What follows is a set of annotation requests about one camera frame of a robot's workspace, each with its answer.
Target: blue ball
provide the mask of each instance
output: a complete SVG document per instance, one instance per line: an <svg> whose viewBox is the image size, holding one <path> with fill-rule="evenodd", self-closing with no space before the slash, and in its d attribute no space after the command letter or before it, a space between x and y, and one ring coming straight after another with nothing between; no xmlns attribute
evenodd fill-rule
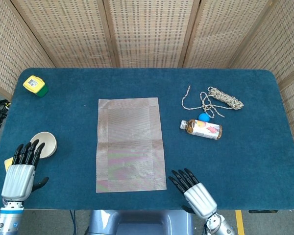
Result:
<svg viewBox="0 0 294 235"><path fill-rule="evenodd" d="M208 116L208 114L200 114L200 115L198 116L198 120L199 120L199 121L206 121L206 122L209 122L210 117Z"/></svg>

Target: plastic bottle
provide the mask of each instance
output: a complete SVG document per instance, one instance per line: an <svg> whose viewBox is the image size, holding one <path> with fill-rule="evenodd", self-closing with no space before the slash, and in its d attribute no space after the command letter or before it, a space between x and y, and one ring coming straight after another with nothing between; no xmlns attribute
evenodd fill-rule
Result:
<svg viewBox="0 0 294 235"><path fill-rule="evenodd" d="M191 135L202 136L218 140L222 135L222 126L205 121L189 120L181 121L180 128L186 130Z"/></svg>

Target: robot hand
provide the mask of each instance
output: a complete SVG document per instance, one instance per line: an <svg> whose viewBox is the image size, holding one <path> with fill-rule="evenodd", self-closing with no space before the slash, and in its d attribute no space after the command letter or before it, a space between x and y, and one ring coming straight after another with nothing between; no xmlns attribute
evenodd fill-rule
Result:
<svg viewBox="0 0 294 235"><path fill-rule="evenodd" d="M205 219L205 233L206 235L235 235L233 228L225 221L224 217L217 214L217 204L212 196L209 194L205 186L198 181L193 173L184 169L175 170L172 173L176 179L169 177L177 189L184 195L191 208L182 207L187 212L193 212L200 218Z"/></svg>
<svg viewBox="0 0 294 235"><path fill-rule="evenodd" d="M2 188L2 201L4 206L0 210L0 234L17 234L18 226L23 213L23 202L30 194L43 187L48 177L42 182L33 184L37 164L45 143L36 145L39 140L23 144L15 150L12 165L8 168Z"/></svg>

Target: gray floor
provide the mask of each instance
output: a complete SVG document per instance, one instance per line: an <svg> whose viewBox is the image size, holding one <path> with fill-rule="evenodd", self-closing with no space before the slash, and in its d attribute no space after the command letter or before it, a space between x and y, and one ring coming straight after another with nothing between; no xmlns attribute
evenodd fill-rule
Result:
<svg viewBox="0 0 294 235"><path fill-rule="evenodd" d="M235 211L219 211L237 229ZM90 211L76 211L77 234L84 235ZM194 235L202 235L203 220L194 216ZM243 211L245 235L294 235L294 211L269 214L250 214ZM69 211L25 210L19 234L21 235L71 235L73 223Z"/></svg>

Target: bottle label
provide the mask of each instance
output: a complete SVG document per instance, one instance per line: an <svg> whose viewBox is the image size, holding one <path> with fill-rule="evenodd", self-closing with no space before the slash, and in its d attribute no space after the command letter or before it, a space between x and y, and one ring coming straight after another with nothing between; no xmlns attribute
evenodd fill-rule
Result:
<svg viewBox="0 0 294 235"><path fill-rule="evenodd" d="M220 126L205 121L195 120L193 135L216 139L220 132Z"/></svg>

